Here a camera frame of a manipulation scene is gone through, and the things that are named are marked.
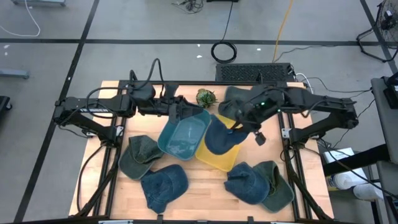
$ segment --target white cable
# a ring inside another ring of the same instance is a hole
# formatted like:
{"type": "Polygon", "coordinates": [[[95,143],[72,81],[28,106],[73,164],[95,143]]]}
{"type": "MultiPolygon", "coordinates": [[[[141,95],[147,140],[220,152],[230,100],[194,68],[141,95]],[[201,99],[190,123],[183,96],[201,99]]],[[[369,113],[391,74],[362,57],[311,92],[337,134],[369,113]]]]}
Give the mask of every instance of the white cable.
{"type": "Polygon", "coordinates": [[[313,94],[313,90],[312,90],[312,87],[311,87],[311,83],[310,83],[310,81],[307,79],[307,77],[306,77],[304,74],[302,74],[302,73],[296,73],[296,76],[297,76],[297,75],[302,75],[302,76],[304,77],[305,81],[307,82],[308,86],[310,87],[311,93],[313,94]]]}
{"type": "Polygon", "coordinates": [[[34,23],[36,24],[36,26],[37,26],[37,29],[39,30],[39,31],[37,32],[36,35],[30,35],[30,34],[15,34],[15,33],[13,33],[13,32],[9,32],[8,30],[6,30],[6,29],[5,29],[3,26],[1,26],[1,25],[0,25],[0,28],[1,28],[2,30],[6,31],[7,33],[11,34],[11,35],[16,35],[16,36],[18,36],[18,37],[37,37],[37,36],[39,36],[41,30],[40,30],[40,27],[39,27],[39,25],[37,24],[36,20],[33,18],[32,14],[30,13],[29,7],[27,7],[27,0],[25,0],[25,6],[26,6],[27,12],[28,12],[29,15],[30,15],[30,18],[32,18],[33,22],[34,22],[34,23]]]}

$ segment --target blue denim cap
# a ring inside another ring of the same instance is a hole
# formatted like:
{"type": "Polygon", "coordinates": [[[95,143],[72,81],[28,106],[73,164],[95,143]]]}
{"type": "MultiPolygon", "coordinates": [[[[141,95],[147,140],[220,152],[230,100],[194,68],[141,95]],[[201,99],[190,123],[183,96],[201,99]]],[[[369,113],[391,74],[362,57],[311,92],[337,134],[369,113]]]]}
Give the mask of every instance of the blue denim cap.
{"type": "Polygon", "coordinates": [[[232,132],[215,115],[211,115],[211,123],[205,135],[205,144],[213,154],[222,155],[243,142],[247,136],[248,133],[232,132]]]}
{"type": "Polygon", "coordinates": [[[293,190],[280,175],[279,168],[274,161],[260,162],[253,169],[270,183],[268,196],[261,202],[266,210],[277,213],[292,202],[293,190]]]}
{"type": "Polygon", "coordinates": [[[246,203],[261,203],[268,195],[268,180],[245,162],[236,165],[227,176],[228,180],[224,182],[225,189],[246,203]]]}
{"type": "Polygon", "coordinates": [[[119,167],[126,176],[138,180],[163,154],[157,142],[149,136],[130,137],[129,145],[119,159],[119,167]]]}
{"type": "Polygon", "coordinates": [[[164,167],[157,172],[148,171],[141,179],[141,186],[148,208],[160,214],[167,203],[175,200],[188,189],[188,178],[179,165],[164,167]]]}

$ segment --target plastic container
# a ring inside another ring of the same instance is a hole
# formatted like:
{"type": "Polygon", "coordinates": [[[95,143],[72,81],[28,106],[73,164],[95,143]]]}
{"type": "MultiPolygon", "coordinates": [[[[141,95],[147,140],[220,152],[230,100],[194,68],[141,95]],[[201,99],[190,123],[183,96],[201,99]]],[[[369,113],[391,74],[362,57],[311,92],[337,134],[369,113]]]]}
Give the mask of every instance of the plastic container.
{"type": "Polygon", "coordinates": [[[326,184],[329,191],[346,190],[353,186],[353,180],[349,175],[336,174],[326,177],[326,184]]]}
{"type": "Polygon", "coordinates": [[[202,113],[172,124],[168,121],[161,132],[157,145],[160,150],[183,161],[190,160],[210,124],[210,114],[202,113]]]}
{"type": "MultiPolygon", "coordinates": [[[[330,153],[333,155],[334,158],[336,158],[338,160],[354,155],[354,151],[350,147],[346,148],[346,149],[330,151],[330,153]]],[[[323,153],[327,163],[335,161],[334,158],[332,158],[330,156],[330,153],[329,152],[323,153]]],[[[358,175],[360,175],[361,177],[366,178],[365,173],[363,172],[362,168],[357,168],[357,169],[354,169],[353,171],[355,173],[357,173],[358,175]]],[[[365,184],[367,182],[363,179],[360,179],[352,172],[347,171],[347,172],[343,172],[340,174],[335,174],[335,175],[326,177],[326,183],[328,185],[329,191],[335,191],[335,190],[346,190],[353,186],[356,186],[359,184],[365,184]]]]}
{"type": "MultiPolygon", "coordinates": [[[[232,125],[235,123],[235,121],[226,118],[222,115],[215,115],[217,118],[225,124],[227,128],[232,127],[232,125]]],[[[220,169],[222,171],[228,172],[230,171],[235,163],[236,156],[238,155],[238,152],[240,150],[241,146],[235,145],[230,149],[228,152],[222,155],[216,155],[213,154],[208,150],[205,144],[205,138],[201,140],[201,143],[199,145],[199,148],[197,150],[197,153],[195,154],[195,157],[199,159],[200,161],[209,164],[217,169],[220,169]]]]}
{"type": "Polygon", "coordinates": [[[383,193],[381,190],[375,188],[371,184],[361,184],[354,187],[354,195],[355,197],[361,200],[369,200],[374,201],[377,199],[383,200],[383,193]]]}

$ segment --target blue bin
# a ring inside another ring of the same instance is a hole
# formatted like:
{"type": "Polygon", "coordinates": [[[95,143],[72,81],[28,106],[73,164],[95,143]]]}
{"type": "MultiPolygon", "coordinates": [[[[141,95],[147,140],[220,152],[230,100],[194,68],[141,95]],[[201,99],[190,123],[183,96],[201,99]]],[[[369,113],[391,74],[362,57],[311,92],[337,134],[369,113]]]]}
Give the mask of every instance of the blue bin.
{"type": "Polygon", "coordinates": [[[157,145],[160,150],[183,161],[190,160],[197,151],[200,141],[210,124],[207,110],[177,124],[168,121],[161,132],[157,145]]]}

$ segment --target yellow tray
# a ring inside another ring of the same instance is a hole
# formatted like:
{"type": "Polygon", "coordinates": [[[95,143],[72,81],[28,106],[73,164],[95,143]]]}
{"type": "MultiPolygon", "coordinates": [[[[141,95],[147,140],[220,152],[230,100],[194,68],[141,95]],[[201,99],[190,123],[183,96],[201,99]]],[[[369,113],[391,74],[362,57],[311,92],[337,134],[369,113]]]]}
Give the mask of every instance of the yellow tray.
{"type": "MultiPolygon", "coordinates": [[[[232,125],[235,123],[235,121],[233,121],[229,118],[226,118],[222,115],[217,114],[216,116],[222,123],[225,124],[225,126],[227,128],[232,127],[232,125]]],[[[195,153],[195,157],[197,159],[199,159],[200,161],[207,163],[217,169],[228,172],[233,168],[236,156],[238,155],[240,148],[241,147],[238,144],[238,145],[235,145],[232,149],[230,149],[225,154],[215,155],[207,149],[206,144],[205,144],[205,137],[203,137],[201,140],[201,143],[199,145],[199,148],[195,153]]]]}

